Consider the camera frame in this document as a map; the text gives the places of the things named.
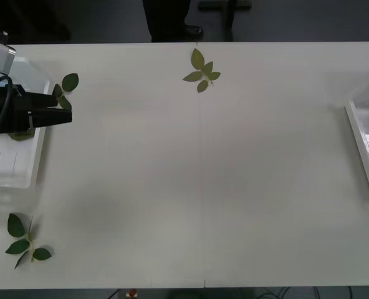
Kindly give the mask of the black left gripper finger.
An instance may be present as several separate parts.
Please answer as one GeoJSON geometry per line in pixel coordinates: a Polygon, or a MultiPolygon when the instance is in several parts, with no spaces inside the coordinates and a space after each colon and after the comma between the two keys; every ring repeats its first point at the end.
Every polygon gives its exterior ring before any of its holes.
{"type": "Polygon", "coordinates": [[[22,98],[22,111],[43,112],[54,110],[71,111],[69,107],[63,107],[55,95],[27,92],[22,98]]]}
{"type": "Polygon", "coordinates": [[[72,111],[60,108],[41,108],[28,112],[29,127],[42,128],[72,122],[72,111]]]}

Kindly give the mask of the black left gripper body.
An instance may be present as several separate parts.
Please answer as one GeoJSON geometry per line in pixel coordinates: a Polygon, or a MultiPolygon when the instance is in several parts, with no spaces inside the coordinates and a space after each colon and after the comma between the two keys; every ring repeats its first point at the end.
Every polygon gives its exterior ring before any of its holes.
{"type": "MultiPolygon", "coordinates": [[[[0,114],[7,96],[7,85],[0,87],[0,114]]],[[[29,102],[21,85],[14,85],[12,98],[0,125],[0,133],[15,133],[29,129],[29,102]]]]}

